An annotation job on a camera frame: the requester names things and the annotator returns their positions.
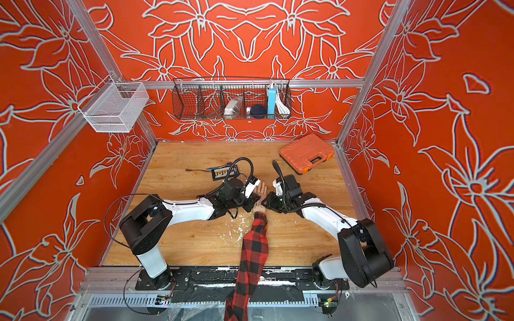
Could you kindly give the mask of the beige wrist watch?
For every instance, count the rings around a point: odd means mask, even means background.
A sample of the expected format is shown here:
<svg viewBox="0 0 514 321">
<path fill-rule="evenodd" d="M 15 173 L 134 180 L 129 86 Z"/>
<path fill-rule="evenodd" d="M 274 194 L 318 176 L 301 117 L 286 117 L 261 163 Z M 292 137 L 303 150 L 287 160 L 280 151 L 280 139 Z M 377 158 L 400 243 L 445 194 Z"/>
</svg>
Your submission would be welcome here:
<svg viewBox="0 0 514 321">
<path fill-rule="evenodd" d="M 261 204 L 257 204 L 253 208 L 253 213 L 265 214 L 266 213 L 266 208 L 264 206 L 262 206 Z"/>
</svg>

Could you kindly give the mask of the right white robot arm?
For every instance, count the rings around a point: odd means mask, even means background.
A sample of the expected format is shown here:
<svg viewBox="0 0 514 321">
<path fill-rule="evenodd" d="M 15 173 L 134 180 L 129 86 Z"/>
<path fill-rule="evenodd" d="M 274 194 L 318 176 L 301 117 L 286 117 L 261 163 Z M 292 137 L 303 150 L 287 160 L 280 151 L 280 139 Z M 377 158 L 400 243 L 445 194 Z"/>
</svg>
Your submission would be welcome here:
<svg viewBox="0 0 514 321">
<path fill-rule="evenodd" d="M 295 213 L 334 237 L 340 255 L 328 255 L 313 264 L 317 282 L 347 279 L 365 288 L 394 267 L 394 260 L 377 225 L 371 219 L 354 219 L 329 207 L 313 193 L 302 191 L 292 175 L 273 181 L 263 206 L 277 213 Z"/>
</svg>

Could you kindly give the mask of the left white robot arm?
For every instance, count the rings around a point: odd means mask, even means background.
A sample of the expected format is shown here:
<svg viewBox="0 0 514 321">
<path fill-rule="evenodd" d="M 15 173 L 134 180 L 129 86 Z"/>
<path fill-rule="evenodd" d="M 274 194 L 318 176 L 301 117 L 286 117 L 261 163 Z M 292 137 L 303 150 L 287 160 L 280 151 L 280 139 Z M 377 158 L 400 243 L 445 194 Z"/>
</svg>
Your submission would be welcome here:
<svg viewBox="0 0 514 321">
<path fill-rule="evenodd" d="M 128 248 L 138 259 L 150 280 L 170 278 L 169 266 L 159 248 L 166 229 L 189 221 L 212 221 L 242 208 L 250 213 L 265 191 L 261 180 L 246 183 L 229 179 L 211 193 L 190 201 L 170 201 L 156 194 L 147 197 L 121 219 L 119 229 Z"/>
</svg>

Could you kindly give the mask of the pale mannequin hand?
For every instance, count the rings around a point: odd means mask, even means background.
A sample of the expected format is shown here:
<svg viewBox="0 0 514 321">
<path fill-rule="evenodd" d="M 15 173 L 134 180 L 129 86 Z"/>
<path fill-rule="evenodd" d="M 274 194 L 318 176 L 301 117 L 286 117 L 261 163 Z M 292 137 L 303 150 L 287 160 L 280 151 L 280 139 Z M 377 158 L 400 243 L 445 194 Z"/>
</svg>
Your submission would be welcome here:
<svg viewBox="0 0 514 321">
<path fill-rule="evenodd" d="M 266 198 L 266 196 L 268 194 L 268 189 L 267 189 L 265 182 L 261 181 L 260 185 L 257 188 L 255 188 L 254 191 L 257 195 L 260 196 L 260 200 L 259 200 L 258 204 L 262 205 L 262 201 Z"/>
</svg>

